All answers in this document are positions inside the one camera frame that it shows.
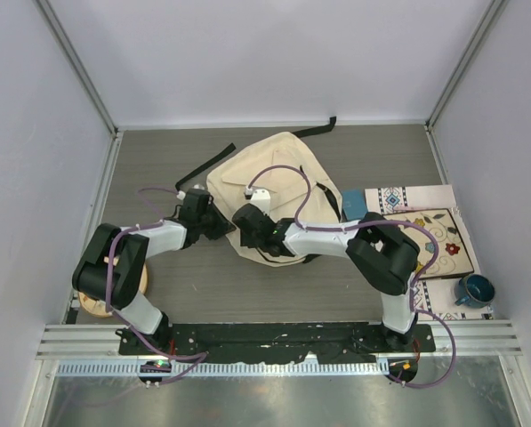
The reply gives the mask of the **cream canvas backpack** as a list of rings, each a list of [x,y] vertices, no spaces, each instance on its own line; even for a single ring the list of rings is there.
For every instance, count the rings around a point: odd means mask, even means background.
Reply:
[[[246,187],[266,189],[271,196],[273,221],[292,218],[302,222],[337,224],[342,221],[342,195],[303,139],[334,129],[326,125],[276,133],[239,152],[230,144],[175,183],[177,191],[188,181],[207,173],[205,186],[219,211],[231,220],[245,202]]]

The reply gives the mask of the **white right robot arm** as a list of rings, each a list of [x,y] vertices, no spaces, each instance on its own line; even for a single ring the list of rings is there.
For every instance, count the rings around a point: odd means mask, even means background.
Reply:
[[[348,258],[382,297],[382,340],[387,348],[404,350],[414,340],[417,315],[411,306],[410,282],[418,245],[398,225],[378,213],[360,222],[299,225],[295,219],[274,222],[258,207],[246,204],[232,218],[240,243],[272,257],[325,255]]]

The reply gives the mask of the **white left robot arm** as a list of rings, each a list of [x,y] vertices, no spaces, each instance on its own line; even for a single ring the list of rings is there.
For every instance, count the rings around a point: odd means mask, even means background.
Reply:
[[[143,349],[161,354],[170,346],[172,327],[168,316],[140,291],[145,261],[186,249],[202,236],[216,240],[234,230],[208,191],[190,189],[173,215],[153,224],[98,226],[75,268],[72,287],[104,302],[107,310],[139,333]]]

